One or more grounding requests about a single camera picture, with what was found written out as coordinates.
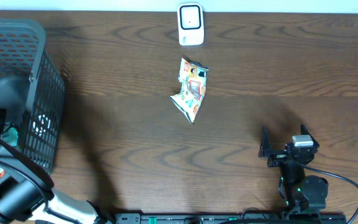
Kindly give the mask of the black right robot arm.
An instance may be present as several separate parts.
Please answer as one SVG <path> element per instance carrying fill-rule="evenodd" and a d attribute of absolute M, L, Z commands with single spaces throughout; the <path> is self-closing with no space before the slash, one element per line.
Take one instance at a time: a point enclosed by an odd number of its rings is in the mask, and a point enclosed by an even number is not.
<path fill-rule="evenodd" d="M 316 175 L 305 175 L 305 165 L 317 153 L 319 143 L 301 125 L 301 134 L 292 137 L 281 150 L 270 145 L 267 130 L 262 130 L 262 140 L 258 156 L 267 159 L 268 167 L 278 167 L 280 195 L 286 200 L 287 208 L 282 211 L 283 218 L 319 213 L 326 208 L 328 181 Z"/>

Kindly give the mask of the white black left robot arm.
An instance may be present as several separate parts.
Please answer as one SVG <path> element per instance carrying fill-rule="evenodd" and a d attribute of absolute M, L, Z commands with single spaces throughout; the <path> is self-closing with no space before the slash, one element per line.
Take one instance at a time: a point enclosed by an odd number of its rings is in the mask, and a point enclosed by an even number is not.
<path fill-rule="evenodd" d="M 0 108 L 0 223 L 114 223 L 98 206 L 55 190 L 50 176 L 3 141 L 7 129 Z"/>

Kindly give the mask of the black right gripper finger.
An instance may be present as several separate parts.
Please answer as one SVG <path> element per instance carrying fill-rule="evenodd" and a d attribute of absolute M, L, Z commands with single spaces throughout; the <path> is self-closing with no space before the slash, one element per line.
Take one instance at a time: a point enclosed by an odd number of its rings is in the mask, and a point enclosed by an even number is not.
<path fill-rule="evenodd" d="M 272 153 L 272 147 L 270 145 L 269 136 L 267 130 L 262 128 L 262 139 L 260 143 L 260 148 L 258 152 L 258 157 L 268 157 Z"/>
<path fill-rule="evenodd" d="M 313 141 L 313 146 L 316 148 L 319 148 L 318 141 L 312 136 L 312 134 L 307 130 L 306 126 L 304 124 L 300 125 L 301 134 L 302 135 L 309 135 L 311 140 Z"/>

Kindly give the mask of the teal snack packet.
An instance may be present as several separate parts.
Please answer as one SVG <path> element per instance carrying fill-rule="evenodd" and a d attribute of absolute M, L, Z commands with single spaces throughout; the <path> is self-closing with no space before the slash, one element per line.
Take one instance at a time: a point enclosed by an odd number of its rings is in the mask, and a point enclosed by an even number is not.
<path fill-rule="evenodd" d="M 11 128 L 1 134 L 1 139 L 12 147 L 17 146 L 18 132 L 15 128 Z"/>

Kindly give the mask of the yellow printed bag pack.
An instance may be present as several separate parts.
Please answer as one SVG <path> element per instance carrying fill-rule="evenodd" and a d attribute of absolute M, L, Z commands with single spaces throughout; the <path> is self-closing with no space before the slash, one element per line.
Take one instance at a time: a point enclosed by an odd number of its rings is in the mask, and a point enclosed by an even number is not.
<path fill-rule="evenodd" d="M 176 95 L 170 96 L 174 105 L 193 124 L 206 94 L 209 68 L 200 63 L 188 62 L 181 59 L 178 81 L 181 90 Z"/>

